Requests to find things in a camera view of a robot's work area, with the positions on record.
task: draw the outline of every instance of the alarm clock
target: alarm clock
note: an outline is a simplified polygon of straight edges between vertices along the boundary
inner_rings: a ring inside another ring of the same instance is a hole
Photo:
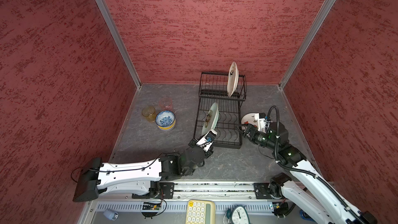
[[[242,205],[236,206],[233,210],[228,209],[226,217],[230,224],[250,224],[249,215]]]

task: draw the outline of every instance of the dish rack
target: dish rack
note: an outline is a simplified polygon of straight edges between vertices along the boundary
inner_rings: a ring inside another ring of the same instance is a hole
[[[199,139],[207,112],[214,102],[218,103],[218,122],[215,128],[217,132],[215,147],[240,149],[242,135],[235,129],[240,124],[240,107],[246,100],[246,77],[239,75],[238,85],[231,97],[226,90],[228,73],[202,72],[199,85],[199,105],[196,115],[193,137]]]

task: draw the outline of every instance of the white plate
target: white plate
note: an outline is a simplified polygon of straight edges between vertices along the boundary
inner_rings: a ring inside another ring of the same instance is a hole
[[[211,105],[210,110],[207,112],[205,123],[202,128],[202,135],[205,135],[211,129],[214,129],[217,125],[218,121],[218,104],[214,102]]]
[[[238,86],[239,72],[236,62],[232,62],[231,67],[228,70],[228,82],[226,84],[226,90],[228,92],[228,96],[234,93],[236,87]]]
[[[255,113],[248,113],[245,116],[243,116],[242,120],[240,121],[241,124],[252,124],[252,125],[258,127],[257,121],[254,118],[254,115],[255,115]]]

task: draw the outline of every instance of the yellow calculator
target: yellow calculator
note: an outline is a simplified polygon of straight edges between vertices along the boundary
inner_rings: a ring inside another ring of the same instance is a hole
[[[216,204],[211,201],[190,200],[187,207],[186,224],[215,224]]]

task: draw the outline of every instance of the glass cup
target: glass cup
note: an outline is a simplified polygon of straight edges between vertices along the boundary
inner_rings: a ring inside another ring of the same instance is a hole
[[[141,113],[148,122],[154,122],[156,119],[156,111],[153,106],[144,107]]]
[[[161,98],[159,101],[159,107],[162,109],[162,111],[165,110],[173,111],[172,99],[168,97]]]

